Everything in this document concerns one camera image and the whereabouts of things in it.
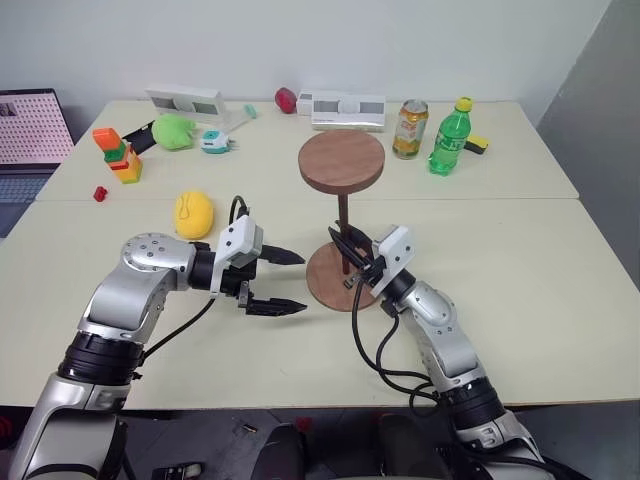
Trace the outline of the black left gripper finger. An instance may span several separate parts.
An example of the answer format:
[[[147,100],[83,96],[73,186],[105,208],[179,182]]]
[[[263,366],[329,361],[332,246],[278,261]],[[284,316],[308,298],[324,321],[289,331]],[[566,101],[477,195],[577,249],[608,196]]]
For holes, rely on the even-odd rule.
[[[245,307],[247,315],[256,316],[286,316],[304,311],[306,304],[290,299],[270,298],[268,300],[249,299]]]
[[[259,258],[277,265],[299,265],[306,263],[306,260],[296,252],[271,245],[262,246]]]

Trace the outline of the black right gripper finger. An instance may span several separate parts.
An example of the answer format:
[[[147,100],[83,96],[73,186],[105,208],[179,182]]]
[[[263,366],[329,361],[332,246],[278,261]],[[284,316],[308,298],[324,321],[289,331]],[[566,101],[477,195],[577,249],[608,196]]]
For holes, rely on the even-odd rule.
[[[338,248],[339,252],[344,255],[353,254],[349,252],[344,243],[344,233],[341,233],[339,230],[336,230],[332,227],[328,228],[329,235],[334,243],[334,245]]]
[[[372,240],[363,231],[349,225],[344,233],[344,243],[349,252],[358,256],[372,256]]]

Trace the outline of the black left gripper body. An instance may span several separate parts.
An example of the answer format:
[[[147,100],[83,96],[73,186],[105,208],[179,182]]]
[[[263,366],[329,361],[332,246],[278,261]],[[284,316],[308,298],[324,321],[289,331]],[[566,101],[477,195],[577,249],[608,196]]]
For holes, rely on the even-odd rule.
[[[253,293],[249,283],[256,278],[257,261],[253,260],[243,267],[230,265],[223,271],[219,292],[238,300],[239,307],[249,307]]]

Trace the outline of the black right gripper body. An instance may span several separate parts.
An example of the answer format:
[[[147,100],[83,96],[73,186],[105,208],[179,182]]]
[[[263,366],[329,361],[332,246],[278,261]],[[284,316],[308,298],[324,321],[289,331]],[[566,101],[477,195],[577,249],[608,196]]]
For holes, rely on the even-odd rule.
[[[354,274],[348,274],[343,281],[343,285],[347,289],[353,288],[359,281],[373,287],[383,276],[384,257],[378,256],[362,256],[360,254],[348,254],[343,256],[351,266],[356,268]]]

